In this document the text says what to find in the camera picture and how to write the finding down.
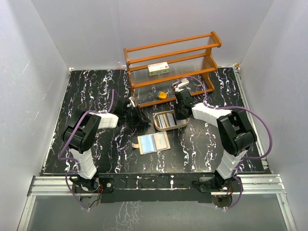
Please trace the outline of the beige oval tray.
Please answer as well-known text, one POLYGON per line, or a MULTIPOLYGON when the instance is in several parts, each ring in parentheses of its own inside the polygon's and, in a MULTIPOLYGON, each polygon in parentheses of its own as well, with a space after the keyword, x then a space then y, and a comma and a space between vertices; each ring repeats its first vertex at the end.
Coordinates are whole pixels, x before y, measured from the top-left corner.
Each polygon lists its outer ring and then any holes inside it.
POLYGON ((177 120, 175 110, 163 111, 154 115, 154 126, 158 131, 169 131, 187 126, 189 119, 177 120))

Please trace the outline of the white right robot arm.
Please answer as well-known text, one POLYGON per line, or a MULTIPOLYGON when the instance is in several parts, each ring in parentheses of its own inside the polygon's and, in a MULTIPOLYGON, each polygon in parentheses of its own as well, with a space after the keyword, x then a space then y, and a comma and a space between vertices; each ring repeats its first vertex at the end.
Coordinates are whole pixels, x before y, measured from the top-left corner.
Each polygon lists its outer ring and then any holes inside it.
POLYGON ((188 90, 175 93, 175 118, 177 120, 193 117, 218 128, 221 144, 224 148, 219 166, 214 177, 207 181, 212 188, 225 191, 231 187, 236 175, 236 169, 244 155, 257 141, 244 110, 219 109, 206 103, 196 101, 188 90))

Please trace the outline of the cream leather card holder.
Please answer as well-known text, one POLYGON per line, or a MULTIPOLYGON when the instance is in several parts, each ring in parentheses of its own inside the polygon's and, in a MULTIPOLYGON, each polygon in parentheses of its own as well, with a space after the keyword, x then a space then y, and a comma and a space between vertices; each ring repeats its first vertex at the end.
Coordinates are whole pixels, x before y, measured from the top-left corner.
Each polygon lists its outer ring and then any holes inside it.
POLYGON ((170 143, 165 131, 138 136, 137 140, 138 143, 133 143, 132 147, 139 149, 141 155, 170 149, 170 143))

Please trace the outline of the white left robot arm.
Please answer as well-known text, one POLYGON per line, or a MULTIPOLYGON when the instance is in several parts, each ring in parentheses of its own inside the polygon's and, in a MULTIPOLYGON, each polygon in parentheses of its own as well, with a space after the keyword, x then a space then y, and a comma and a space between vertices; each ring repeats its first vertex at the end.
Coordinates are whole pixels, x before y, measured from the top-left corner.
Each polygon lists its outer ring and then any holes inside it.
POLYGON ((151 120, 131 98, 118 100, 116 105, 107 111, 77 109, 73 113, 63 131, 64 147, 58 158, 64 159, 62 155, 66 149, 73 155, 66 159, 73 160, 77 164, 77 179, 70 179, 74 184, 89 192, 99 188, 99 176, 91 153, 97 132, 101 129, 116 128, 125 123, 137 128, 149 125, 151 120))

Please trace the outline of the stack of cards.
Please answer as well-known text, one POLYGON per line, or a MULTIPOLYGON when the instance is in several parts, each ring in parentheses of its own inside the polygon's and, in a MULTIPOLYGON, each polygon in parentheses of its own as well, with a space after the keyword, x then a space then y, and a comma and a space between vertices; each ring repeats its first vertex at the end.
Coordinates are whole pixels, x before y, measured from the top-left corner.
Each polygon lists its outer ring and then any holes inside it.
POLYGON ((158 115, 157 121, 160 128, 170 128, 177 125, 175 116, 172 113, 158 115))

